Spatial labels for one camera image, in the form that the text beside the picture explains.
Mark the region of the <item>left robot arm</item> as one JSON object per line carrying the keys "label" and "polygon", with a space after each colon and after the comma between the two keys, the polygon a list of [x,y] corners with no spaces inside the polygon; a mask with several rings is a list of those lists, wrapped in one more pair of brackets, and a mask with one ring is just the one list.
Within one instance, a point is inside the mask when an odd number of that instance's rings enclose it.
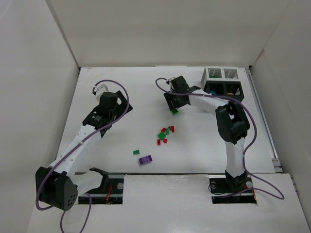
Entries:
{"label": "left robot arm", "polygon": [[68,211],[80,195],[104,191],[109,184],[108,173],[102,169],[92,167],[82,175],[76,171],[88,150],[133,107],[127,91],[97,90],[93,94],[99,103],[83,120],[73,141],[50,165],[35,173],[35,206],[40,211],[53,207]]}

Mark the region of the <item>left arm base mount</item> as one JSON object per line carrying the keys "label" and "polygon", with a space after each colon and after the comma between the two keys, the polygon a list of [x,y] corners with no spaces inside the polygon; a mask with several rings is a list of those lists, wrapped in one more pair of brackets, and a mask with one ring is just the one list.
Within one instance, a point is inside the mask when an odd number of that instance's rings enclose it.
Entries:
{"label": "left arm base mount", "polygon": [[72,182],[77,188],[76,204],[122,204],[123,175],[111,175],[99,168],[76,172]]}

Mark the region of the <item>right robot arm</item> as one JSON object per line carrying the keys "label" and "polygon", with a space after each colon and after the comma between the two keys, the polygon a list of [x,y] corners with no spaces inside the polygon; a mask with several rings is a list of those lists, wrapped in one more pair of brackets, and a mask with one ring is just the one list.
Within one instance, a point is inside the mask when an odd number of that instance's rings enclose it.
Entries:
{"label": "right robot arm", "polygon": [[198,107],[216,118],[217,130],[225,142],[227,164],[224,178],[212,178],[210,189],[216,194],[235,193],[242,190],[249,181],[244,168],[244,144],[249,121],[243,107],[233,98],[219,98],[206,93],[197,86],[190,87],[183,76],[165,80],[170,90],[164,92],[164,98],[171,113],[189,105]]}

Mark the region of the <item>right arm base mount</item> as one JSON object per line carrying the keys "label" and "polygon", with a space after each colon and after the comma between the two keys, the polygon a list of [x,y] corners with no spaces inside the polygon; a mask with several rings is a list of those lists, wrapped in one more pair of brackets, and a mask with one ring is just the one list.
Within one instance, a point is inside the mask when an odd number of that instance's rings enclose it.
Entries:
{"label": "right arm base mount", "polygon": [[250,176],[244,172],[235,178],[225,172],[224,177],[210,177],[208,189],[213,204],[257,204]]}

